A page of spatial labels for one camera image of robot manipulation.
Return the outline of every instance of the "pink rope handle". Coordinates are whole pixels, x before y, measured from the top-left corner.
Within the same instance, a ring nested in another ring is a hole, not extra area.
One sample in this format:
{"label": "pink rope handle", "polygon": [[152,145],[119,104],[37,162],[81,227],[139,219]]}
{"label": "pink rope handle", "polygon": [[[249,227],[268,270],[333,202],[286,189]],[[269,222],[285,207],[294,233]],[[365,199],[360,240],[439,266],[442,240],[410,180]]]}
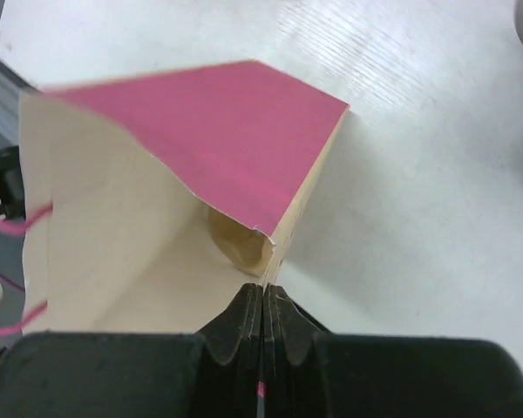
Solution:
{"label": "pink rope handle", "polygon": [[25,222],[8,222],[0,219],[0,233],[14,237],[24,236],[29,228],[43,216],[52,212],[52,203],[33,213]]}
{"label": "pink rope handle", "polygon": [[44,302],[39,303],[36,307],[31,309],[24,318],[18,322],[16,325],[11,327],[0,328],[0,337],[17,334],[22,331],[22,329],[33,322],[40,314],[46,311],[48,303],[45,300]]}

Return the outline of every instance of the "floor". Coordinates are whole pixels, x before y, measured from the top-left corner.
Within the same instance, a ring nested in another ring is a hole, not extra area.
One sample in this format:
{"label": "floor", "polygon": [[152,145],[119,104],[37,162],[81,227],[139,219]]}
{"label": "floor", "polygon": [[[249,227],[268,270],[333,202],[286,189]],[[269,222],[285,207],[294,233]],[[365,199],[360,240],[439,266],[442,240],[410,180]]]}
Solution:
{"label": "floor", "polygon": [[497,341],[523,367],[513,0],[6,0],[40,88],[256,57],[352,115],[279,282],[330,329]]}

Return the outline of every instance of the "paper bag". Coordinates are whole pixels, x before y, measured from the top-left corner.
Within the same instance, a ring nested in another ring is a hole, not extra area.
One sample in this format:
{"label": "paper bag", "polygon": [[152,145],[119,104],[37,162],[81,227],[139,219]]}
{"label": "paper bag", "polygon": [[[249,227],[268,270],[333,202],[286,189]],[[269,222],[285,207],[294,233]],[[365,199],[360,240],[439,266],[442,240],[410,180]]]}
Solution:
{"label": "paper bag", "polygon": [[195,332],[274,282],[347,108],[255,61],[24,95],[25,332]]}

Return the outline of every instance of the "gift bag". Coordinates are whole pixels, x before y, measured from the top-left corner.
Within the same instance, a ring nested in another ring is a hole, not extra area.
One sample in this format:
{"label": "gift bag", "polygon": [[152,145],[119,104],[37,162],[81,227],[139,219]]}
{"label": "gift bag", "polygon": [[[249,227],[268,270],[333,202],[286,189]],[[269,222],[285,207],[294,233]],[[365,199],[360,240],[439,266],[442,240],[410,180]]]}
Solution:
{"label": "gift bag", "polygon": [[347,108],[256,61],[24,94],[24,331],[195,332],[274,282]]}

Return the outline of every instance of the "white table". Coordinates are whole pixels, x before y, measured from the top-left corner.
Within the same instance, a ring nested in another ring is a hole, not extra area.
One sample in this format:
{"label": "white table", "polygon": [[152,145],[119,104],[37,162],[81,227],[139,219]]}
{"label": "white table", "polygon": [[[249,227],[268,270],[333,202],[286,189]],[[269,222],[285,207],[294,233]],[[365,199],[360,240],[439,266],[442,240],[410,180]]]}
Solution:
{"label": "white table", "polygon": [[513,1],[7,0],[44,87],[256,57],[351,103],[280,283],[337,332],[494,340],[523,367]]}

